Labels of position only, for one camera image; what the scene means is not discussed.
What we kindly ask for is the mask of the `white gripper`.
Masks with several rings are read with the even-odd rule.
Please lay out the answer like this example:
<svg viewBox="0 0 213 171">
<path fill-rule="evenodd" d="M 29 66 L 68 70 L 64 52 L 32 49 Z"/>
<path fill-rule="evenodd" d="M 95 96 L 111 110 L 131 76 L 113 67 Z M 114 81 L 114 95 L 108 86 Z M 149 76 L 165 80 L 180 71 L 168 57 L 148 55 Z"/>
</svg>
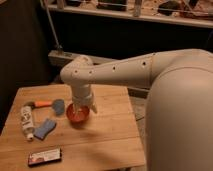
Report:
<svg viewBox="0 0 213 171">
<path fill-rule="evenodd" d="M 84 85 L 72 85 L 72 101 L 74 115 L 78 115 L 80 112 L 80 106 L 78 104 L 90 104 L 90 109 L 97 114 L 97 105 L 93 101 L 93 91 L 90 84 Z"/>
</svg>

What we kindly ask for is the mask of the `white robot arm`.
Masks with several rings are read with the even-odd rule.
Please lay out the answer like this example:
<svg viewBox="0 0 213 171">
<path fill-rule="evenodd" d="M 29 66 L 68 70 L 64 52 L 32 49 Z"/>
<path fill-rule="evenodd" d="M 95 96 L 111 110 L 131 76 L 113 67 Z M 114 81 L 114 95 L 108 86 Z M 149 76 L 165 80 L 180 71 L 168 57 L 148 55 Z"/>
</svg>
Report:
<svg viewBox="0 0 213 171">
<path fill-rule="evenodd" d="M 93 84 L 147 88 L 147 171 L 213 171 L 212 52 L 170 50 L 99 65 L 79 55 L 60 76 L 75 109 L 96 109 Z"/>
</svg>

